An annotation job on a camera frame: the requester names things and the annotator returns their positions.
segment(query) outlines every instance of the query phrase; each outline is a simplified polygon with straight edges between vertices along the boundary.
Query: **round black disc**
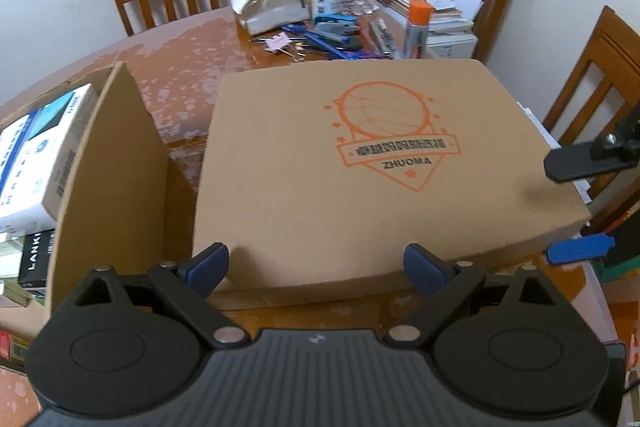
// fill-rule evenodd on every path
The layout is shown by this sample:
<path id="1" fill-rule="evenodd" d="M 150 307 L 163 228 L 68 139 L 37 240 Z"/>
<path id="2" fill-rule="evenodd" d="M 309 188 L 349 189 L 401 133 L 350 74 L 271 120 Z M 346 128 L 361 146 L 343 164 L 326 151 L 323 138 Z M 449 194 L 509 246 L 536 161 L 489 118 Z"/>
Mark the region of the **round black disc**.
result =
<path id="1" fill-rule="evenodd" d="M 502 415 L 583 409 L 600 390 L 607 355 L 586 325 L 557 318 L 544 310 L 482 312 L 437 338 L 434 361 L 450 386 Z"/>
<path id="2" fill-rule="evenodd" d="M 196 371 L 199 343 L 186 327 L 135 308 L 92 305 L 56 317 L 27 357 L 39 398 L 91 417 L 121 417 L 177 394 Z"/>

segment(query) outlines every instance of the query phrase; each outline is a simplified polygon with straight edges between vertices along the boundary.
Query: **glue stick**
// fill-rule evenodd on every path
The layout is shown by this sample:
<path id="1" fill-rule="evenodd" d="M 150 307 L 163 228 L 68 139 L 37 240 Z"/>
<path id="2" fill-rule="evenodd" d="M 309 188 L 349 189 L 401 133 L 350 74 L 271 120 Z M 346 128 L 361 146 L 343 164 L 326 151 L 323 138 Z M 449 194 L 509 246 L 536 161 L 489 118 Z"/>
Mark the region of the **glue stick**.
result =
<path id="1" fill-rule="evenodd" d="M 409 17 L 404 33 L 404 58 L 424 58 L 429 35 L 429 19 L 433 12 L 433 6 L 427 1 L 411 1 L 409 3 Z"/>

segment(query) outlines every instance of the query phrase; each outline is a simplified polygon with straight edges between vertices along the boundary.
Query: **blue gripper pad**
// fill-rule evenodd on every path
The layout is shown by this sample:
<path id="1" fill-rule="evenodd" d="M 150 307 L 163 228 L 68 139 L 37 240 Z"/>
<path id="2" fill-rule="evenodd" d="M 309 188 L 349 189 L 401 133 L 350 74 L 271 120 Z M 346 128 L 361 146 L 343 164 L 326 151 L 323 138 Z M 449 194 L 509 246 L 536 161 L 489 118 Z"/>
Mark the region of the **blue gripper pad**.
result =
<path id="1" fill-rule="evenodd" d="M 229 270 L 229 251 L 222 243 L 214 243 L 201 251 L 197 256 L 180 264 L 178 277 L 206 299 L 225 278 Z"/>
<path id="2" fill-rule="evenodd" d="M 567 239 L 546 249 L 546 260 L 555 266 L 602 257 L 615 247 L 616 240 L 606 233 L 595 233 L 578 239 Z"/>
<path id="3" fill-rule="evenodd" d="M 445 263 L 426 248 L 412 243 L 404 249 L 404 274 L 425 299 L 443 288 L 456 275 Z"/>

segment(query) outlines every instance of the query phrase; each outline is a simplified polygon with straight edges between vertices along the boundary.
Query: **orange cap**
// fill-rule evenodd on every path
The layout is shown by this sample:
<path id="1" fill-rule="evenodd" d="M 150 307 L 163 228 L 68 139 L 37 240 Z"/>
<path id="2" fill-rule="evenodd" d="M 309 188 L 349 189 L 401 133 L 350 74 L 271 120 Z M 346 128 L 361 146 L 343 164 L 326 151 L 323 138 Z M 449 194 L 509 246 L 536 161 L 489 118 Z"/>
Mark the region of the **orange cap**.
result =
<path id="1" fill-rule="evenodd" d="M 433 6 L 427 1 L 409 1 L 409 22 L 416 26 L 428 26 Z"/>

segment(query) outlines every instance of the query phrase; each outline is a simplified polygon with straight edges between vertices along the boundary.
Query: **table surface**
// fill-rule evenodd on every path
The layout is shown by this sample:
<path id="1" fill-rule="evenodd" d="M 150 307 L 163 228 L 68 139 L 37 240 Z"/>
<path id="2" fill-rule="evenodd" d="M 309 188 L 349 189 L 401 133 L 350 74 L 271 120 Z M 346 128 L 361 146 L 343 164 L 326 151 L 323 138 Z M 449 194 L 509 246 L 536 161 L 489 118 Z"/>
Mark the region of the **table surface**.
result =
<path id="1" fill-rule="evenodd" d="M 385 19 L 396 41 L 401 43 L 403 30 L 399 23 L 388 14 L 378 12 L 375 16 Z M 309 60 L 318 58 L 308 55 Z M 81 78 L 118 60 L 127 63 L 159 134 L 195 190 L 222 77 L 292 63 L 286 55 L 270 54 L 261 45 L 249 42 L 231 9 L 223 8 L 158 26 L 88 55 L 50 74 L 0 107 L 0 119 L 62 82 Z M 537 265 L 551 277 L 601 340 L 616 338 L 610 315 L 602 313 L 607 309 L 606 302 L 590 266 L 548 267 L 540 254 L 530 256 L 526 262 Z M 421 302 L 415 291 L 398 291 L 347 301 L 235 311 L 228 315 L 252 334 L 263 327 L 383 331 Z M 19 388 L 15 378 L 7 382 L 3 378 L 0 376 L 0 389 Z M 12 422 L 21 425 L 25 414 L 36 412 L 37 405 L 28 400 L 0 403 L 0 418 L 4 420 L 5 413 L 11 416 L 2 422 L 5 426 L 11 426 Z"/>

